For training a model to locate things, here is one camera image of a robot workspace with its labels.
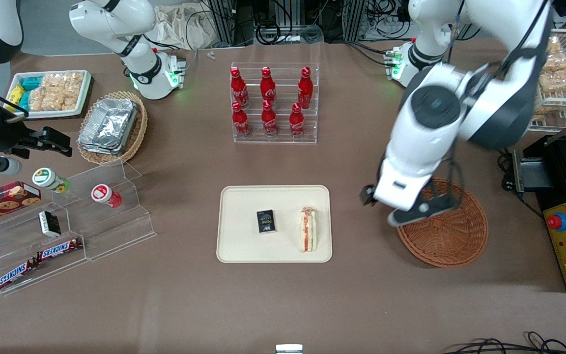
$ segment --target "red cookie box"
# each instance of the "red cookie box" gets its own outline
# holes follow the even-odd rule
[[[21,181],[0,187],[0,217],[40,202],[41,192]]]

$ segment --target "red button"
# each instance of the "red button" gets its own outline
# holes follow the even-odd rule
[[[547,217],[547,226],[552,229],[559,229],[562,227],[562,218],[558,215],[550,215]]]

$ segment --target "round wicker tray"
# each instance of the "round wicker tray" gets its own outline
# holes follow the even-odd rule
[[[126,143],[126,149],[120,155],[108,155],[99,154],[97,152],[90,152],[81,148],[80,145],[78,145],[78,150],[80,151],[80,154],[85,158],[85,160],[91,163],[105,164],[116,159],[128,161],[135,155],[137,150],[139,150],[141,143],[143,143],[143,136],[145,135],[146,128],[148,128],[148,113],[146,112],[141,99],[130,92],[113,92],[107,94],[103,98],[130,99],[135,102],[137,106],[139,106],[139,109],[137,109],[137,116],[135,116],[135,123],[132,126],[130,136],[128,137],[128,142]],[[87,111],[87,114],[85,115],[83,123],[80,127],[80,131],[82,131],[85,127],[85,124],[88,121],[88,116],[90,116],[90,112],[92,112],[93,108],[95,108],[97,102],[99,102],[99,99],[95,103],[93,103],[92,107]]]
[[[446,179],[434,178],[438,193],[448,192]],[[460,195],[461,187],[453,183],[453,194]],[[431,188],[423,196],[431,197]],[[437,267],[459,267],[473,262],[486,246],[488,220],[478,200],[469,191],[457,210],[407,224],[397,228],[405,246],[417,258]]]

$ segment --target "acrylic bottle rack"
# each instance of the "acrylic bottle rack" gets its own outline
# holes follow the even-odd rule
[[[231,67],[238,67],[242,78],[246,81],[249,95],[249,106],[244,108],[250,125],[249,137],[239,137],[233,127],[233,139],[236,143],[278,143],[278,144],[316,144],[318,137],[318,94],[320,83],[320,69],[318,63],[232,63]],[[277,87],[277,105],[274,112],[277,114],[277,127],[279,133],[276,137],[268,137],[263,130],[261,122],[261,111],[263,110],[263,99],[261,99],[261,68],[269,66],[272,70],[272,79]],[[314,84],[311,104],[305,115],[305,134],[303,138],[292,139],[289,129],[289,115],[292,114],[292,105],[298,101],[298,81],[301,79],[301,69],[308,66],[311,68],[311,80]],[[233,90],[229,90],[231,103],[234,101]]]
[[[81,237],[84,248],[41,262],[40,266],[0,290],[7,295],[58,275],[86,262],[96,261],[128,246],[155,236],[150,213],[139,204],[133,180],[141,174],[121,160],[97,166],[68,177],[70,188],[58,194],[42,190],[43,202],[0,218],[0,276],[19,266],[38,251]],[[90,191],[108,184],[122,196],[117,208],[94,202]],[[58,217],[61,236],[41,233],[38,213],[49,211]]]

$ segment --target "small jar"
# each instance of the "small jar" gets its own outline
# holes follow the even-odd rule
[[[36,170],[34,175],[32,175],[32,181],[37,186],[52,190],[56,193],[63,193],[69,189],[69,181],[59,175],[56,175],[56,172],[47,167]]]
[[[121,205],[121,195],[113,191],[106,184],[98,184],[93,188],[90,196],[97,203],[107,204],[109,207],[116,208]]]

